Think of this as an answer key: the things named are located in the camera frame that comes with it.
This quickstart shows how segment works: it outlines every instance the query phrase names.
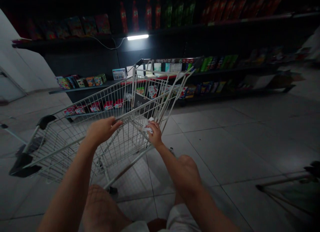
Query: finger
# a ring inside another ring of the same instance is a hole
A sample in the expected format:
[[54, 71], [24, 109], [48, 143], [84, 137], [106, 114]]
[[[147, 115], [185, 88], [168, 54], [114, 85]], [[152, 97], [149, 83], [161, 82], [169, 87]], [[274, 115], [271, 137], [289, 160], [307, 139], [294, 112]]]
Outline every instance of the finger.
[[110, 132], [114, 133], [122, 124], [123, 122], [119, 120], [111, 127]]

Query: hand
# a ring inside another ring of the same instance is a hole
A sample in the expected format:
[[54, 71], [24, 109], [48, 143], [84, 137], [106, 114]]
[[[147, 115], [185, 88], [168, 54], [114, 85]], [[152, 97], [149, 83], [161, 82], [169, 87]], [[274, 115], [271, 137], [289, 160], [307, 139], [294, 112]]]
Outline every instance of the hand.
[[149, 124], [146, 127], [151, 128], [153, 130], [153, 134], [151, 134], [150, 131], [147, 131], [149, 135], [149, 140], [153, 144], [153, 146], [157, 148], [163, 145], [163, 142], [161, 140], [161, 130], [159, 124], [154, 121], [149, 121]]
[[99, 146], [103, 142], [107, 141], [111, 135], [122, 125], [122, 121], [116, 122], [115, 118], [109, 117], [107, 119], [101, 119], [92, 123], [87, 130], [86, 141]]

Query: green bottle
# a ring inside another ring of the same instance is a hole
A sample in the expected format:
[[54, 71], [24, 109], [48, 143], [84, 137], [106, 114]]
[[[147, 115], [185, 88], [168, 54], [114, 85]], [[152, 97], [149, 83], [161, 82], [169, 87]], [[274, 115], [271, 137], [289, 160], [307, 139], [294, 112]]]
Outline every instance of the green bottle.
[[167, 18], [166, 18], [166, 27], [171, 27], [171, 16], [172, 16], [172, 1], [168, 0], [168, 6], [167, 6]]

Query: cart wheel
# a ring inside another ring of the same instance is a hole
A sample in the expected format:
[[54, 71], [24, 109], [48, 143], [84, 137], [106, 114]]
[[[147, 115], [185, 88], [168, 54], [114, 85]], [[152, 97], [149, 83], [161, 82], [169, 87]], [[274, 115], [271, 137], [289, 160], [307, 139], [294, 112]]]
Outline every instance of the cart wheel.
[[118, 189], [117, 188], [114, 188], [114, 187], [109, 187], [109, 194], [111, 195], [115, 195], [118, 193]]

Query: green package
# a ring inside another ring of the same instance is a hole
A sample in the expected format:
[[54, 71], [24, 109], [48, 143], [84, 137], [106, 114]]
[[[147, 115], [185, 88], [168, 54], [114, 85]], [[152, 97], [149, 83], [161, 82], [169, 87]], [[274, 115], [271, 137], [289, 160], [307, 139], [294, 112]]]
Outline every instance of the green package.
[[207, 65], [208, 65], [208, 59], [209, 59], [208, 57], [204, 58], [203, 63], [201, 65], [200, 72], [205, 72], [206, 71]]

